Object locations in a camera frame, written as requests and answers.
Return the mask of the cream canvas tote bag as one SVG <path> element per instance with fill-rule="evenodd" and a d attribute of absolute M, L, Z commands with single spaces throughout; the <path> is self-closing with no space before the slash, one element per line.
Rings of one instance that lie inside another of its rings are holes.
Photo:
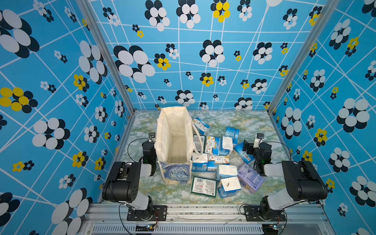
<path fill-rule="evenodd" d="M 193 135 L 199 132 L 186 107 L 167 107 L 161 109 L 157 119 L 155 150 L 157 163 L 167 185 L 188 184 L 192 182 L 193 153 L 201 155 L 194 144 Z"/>

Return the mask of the blue white front tissue pack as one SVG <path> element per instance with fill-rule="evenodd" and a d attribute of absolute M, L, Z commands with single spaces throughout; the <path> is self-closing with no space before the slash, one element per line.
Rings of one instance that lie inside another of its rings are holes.
<path fill-rule="evenodd" d="M 206 172 L 208 168 L 208 155 L 193 153 L 192 172 Z"/>

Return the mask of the blue tissue pack white top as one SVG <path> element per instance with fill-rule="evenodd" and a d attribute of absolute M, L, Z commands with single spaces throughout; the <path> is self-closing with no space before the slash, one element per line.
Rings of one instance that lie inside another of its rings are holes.
<path fill-rule="evenodd" d="M 242 188 L 237 176 L 223 178 L 219 181 L 218 194 L 221 198 L 232 197 Z"/>

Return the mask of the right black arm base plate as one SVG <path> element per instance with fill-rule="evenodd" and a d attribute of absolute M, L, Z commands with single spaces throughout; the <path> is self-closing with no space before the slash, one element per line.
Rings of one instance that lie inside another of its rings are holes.
<path fill-rule="evenodd" d="M 284 211 L 274 211 L 268 207 L 245 205 L 240 211 L 248 222 L 285 222 L 287 220 Z"/>

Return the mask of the blue white tissue box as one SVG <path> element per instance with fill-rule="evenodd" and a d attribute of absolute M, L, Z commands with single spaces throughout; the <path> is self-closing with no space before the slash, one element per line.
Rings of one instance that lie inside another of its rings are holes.
<path fill-rule="evenodd" d="M 207 136 L 210 132 L 210 126 L 206 124 L 203 120 L 196 117 L 193 119 L 193 124 L 197 128 L 200 135 Z"/>

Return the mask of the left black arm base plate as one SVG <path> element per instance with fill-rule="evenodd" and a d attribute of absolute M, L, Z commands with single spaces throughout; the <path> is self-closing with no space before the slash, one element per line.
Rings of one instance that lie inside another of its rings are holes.
<path fill-rule="evenodd" d="M 148 207 L 146 210 L 134 210 L 128 207 L 127 221 L 166 221 L 167 216 L 166 205 L 156 205 Z"/>

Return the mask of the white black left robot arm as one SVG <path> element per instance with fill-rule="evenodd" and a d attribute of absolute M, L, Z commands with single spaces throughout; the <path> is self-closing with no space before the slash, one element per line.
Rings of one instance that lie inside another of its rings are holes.
<path fill-rule="evenodd" d="M 139 192 L 140 178 L 153 176 L 157 167 L 157 155 L 152 139 L 142 143 L 143 156 L 137 162 L 114 162 L 102 189 L 102 199 L 124 203 L 135 212 L 153 213 L 150 196 Z"/>

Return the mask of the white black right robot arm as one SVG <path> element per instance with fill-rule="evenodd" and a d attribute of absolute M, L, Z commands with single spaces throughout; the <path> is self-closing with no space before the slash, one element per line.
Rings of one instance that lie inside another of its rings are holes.
<path fill-rule="evenodd" d="M 327 198 L 327 186 L 310 161 L 281 161 L 273 164 L 271 145 L 264 142 L 255 145 L 244 141 L 243 150 L 253 155 L 253 170 L 257 176 L 282 177 L 285 181 L 284 189 L 262 198 L 259 214 L 263 219 L 269 220 L 298 203 Z"/>

